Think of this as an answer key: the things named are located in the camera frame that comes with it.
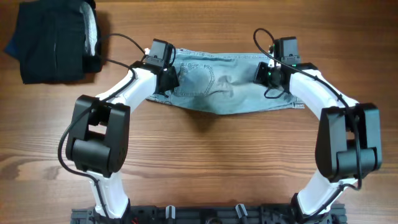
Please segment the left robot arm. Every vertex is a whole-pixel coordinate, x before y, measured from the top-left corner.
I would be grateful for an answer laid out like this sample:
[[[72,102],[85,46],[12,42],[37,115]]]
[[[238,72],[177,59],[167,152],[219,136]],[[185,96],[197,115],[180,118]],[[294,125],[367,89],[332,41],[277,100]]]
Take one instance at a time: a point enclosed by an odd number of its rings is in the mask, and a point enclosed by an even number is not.
[[[95,206],[73,210],[72,223],[129,223],[130,200],[120,170],[127,156],[131,113],[149,96],[179,86],[176,48],[154,39],[127,75],[96,97],[82,95],[58,144],[58,160],[68,172],[88,178]]]

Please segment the light blue denim shorts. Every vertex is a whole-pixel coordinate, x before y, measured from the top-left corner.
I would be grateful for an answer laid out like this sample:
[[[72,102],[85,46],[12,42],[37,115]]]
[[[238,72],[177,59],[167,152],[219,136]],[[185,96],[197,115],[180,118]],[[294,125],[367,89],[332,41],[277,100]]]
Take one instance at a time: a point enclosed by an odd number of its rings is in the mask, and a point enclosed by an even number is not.
[[[258,53],[208,53],[177,49],[174,67],[179,86],[149,101],[213,114],[303,109],[299,98],[254,83],[257,66],[269,58]]]

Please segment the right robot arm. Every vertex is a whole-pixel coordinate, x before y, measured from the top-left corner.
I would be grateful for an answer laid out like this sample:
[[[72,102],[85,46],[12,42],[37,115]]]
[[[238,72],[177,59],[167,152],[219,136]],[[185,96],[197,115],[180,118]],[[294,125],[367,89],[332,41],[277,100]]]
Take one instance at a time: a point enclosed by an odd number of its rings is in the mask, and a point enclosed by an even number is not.
[[[269,61],[259,63],[255,83],[296,96],[319,120],[317,169],[292,197],[289,221],[337,221],[332,210],[335,200],[346,189],[361,190],[363,179],[382,165],[379,109],[344,95],[314,64],[303,63],[295,37],[272,39],[265,55]]]

